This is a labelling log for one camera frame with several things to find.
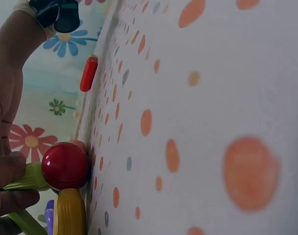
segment polka dot fabric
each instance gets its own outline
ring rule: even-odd
[[[90,235],[298,234],[298,1],[114,0],[95,54]]]

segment purple toy part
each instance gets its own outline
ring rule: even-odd
[[[54,217],[54,200],[50,200],[47,203],[45,210],[45,218],[48,227],[48,235],[53,235],[53,217]]]

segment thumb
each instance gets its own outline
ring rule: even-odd
[[[0,156],[0,188],[22,178],[25,172],[26,158],[21,152]]]

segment red toy piece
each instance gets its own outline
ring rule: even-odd
[[[60,142],[50,147],[42,159],[42,172],[54,189],[81,188],[89,177],[86,153],[77,145]]]
[[[80,82],[80,90],[87,92],[91,89],[92,82],[98,67],[98,58],[95,55],[90,55],[87,59],[84,72]]]

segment blue flower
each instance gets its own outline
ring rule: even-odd
[[[51,39],[43,44],[44,49],[52,49],[53,52],[57,52],[57,56],[63,58],[66,55],[67,46],[72,56],[78,55],[77,45],[87,45],[87,41],[96,42],[96,38],[83,38],[86,36],[88,31],[85,29],[76,30],[72,33],[57,33]]]

